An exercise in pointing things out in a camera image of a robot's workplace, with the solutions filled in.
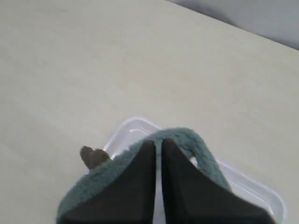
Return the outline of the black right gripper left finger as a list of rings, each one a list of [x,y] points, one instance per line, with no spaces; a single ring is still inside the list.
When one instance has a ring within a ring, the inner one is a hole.
[[[91,170],[61,201],[63,224],[151,224],[156,146],[145,140]]]

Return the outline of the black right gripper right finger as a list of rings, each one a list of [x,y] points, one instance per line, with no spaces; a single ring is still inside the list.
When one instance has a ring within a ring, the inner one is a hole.
[[[222,188],[187,159],[172,139],[164,139],[161,179],[168,224],[273,224],[263,208]]]

